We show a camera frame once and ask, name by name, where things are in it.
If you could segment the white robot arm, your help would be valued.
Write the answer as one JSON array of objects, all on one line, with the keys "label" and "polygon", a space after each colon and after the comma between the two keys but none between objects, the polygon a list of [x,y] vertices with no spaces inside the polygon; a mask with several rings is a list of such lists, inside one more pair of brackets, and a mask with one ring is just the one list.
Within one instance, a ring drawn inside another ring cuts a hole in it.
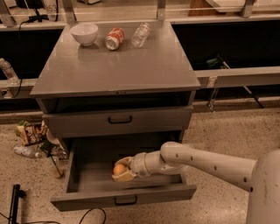
[{"label": "white robot arm", "polygon": [[249,192],[246,224],[280,224],[280,150],[253,160],[167,142],[159,150],[124,157],[115,164],[121,167],[112,175],[117,182],[155,173],[175,175],[186,166],[194,167]]}]

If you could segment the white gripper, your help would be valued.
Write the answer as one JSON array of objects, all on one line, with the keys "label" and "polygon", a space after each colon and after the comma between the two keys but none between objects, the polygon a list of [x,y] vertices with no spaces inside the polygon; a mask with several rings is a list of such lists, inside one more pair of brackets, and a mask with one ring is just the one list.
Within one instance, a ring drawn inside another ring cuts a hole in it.
[{"label": "white gripper", "polygon": [[116,172],[112,175],[112,178],[116,182],[128,182],[134,179],[135,176],[139,178],[149,177],[149,173],[145,164],[146,153],[138,153],[134,157],[124,157],[115,162],[115,165],[123,165],[124,167],[130,167],[130,169],[124,169]]}]

